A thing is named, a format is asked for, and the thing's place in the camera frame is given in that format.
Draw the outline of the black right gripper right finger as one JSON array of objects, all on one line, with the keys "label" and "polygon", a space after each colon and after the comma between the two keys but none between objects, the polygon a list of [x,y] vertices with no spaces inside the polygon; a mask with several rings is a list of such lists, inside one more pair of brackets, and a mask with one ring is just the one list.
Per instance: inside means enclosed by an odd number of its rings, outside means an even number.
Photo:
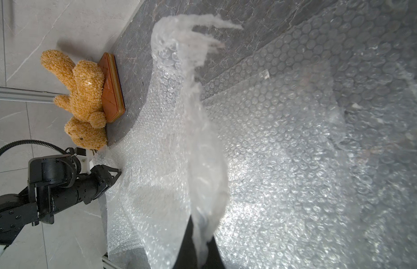
[{"label": "black right gripper right finger", "polygon": [[212,240],[207,243],[207,247],[209,252],[204,264],[204,269],[225,269],[214,236],[212,237]]}]

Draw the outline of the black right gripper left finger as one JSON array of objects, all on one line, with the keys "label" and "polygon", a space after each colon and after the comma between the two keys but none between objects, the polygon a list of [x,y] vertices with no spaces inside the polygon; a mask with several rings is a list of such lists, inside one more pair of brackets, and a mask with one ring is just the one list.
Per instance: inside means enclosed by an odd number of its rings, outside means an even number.
[{"label": "black right gripper left finger", "polygon": [[186,231],[180,246],[177,260],[173,266],[173,269],[197,269],[197,256],[195,245],[192,239],[193,236],[193,221],[192,217],[189,217],[189,221],[186,227]]}]

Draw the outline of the large bubble wrap sheet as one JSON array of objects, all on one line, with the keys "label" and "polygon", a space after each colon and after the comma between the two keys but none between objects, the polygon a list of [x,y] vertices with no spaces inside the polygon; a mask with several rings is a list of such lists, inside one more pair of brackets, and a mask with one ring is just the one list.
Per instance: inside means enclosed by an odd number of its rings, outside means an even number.
[{"label": "large bubble wrap sheet", "polygon": [[162,18],[223,47],[196,69],[223,146],[229,200],[215,232],[229,269],[417,269],[417,1],[144,1],[114,53],[127,112],[98,164],[108,256],[153,269],[121,202],[131,130]]}]

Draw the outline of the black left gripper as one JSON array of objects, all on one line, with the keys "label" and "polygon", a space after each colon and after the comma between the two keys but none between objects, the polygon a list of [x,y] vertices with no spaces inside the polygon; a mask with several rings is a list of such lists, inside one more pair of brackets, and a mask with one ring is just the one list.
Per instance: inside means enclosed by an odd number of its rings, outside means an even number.
[{"label": "black left gripper", "polygon": [[96,165],[81,172],[76,156],[54,155],[29,161],[28,196],[36,204],[33,225],[54,223],[54,215],[77,205],[90,204],[114,186],[122,171]]}]

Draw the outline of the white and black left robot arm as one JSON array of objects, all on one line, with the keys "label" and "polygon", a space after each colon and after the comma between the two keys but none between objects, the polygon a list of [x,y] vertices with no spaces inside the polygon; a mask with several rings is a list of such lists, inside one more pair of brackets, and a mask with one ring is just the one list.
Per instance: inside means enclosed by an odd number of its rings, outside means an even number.
[{"label": "white and black left robot arm", "polygon": [[77,158],[56,155],[29,161],[27,187],[18,194],[0,196],[0,245],[10,246],[27,224],[53,224],[62,211],[98,199],[121,176],[121,171],[96,165],[78,173]]}]

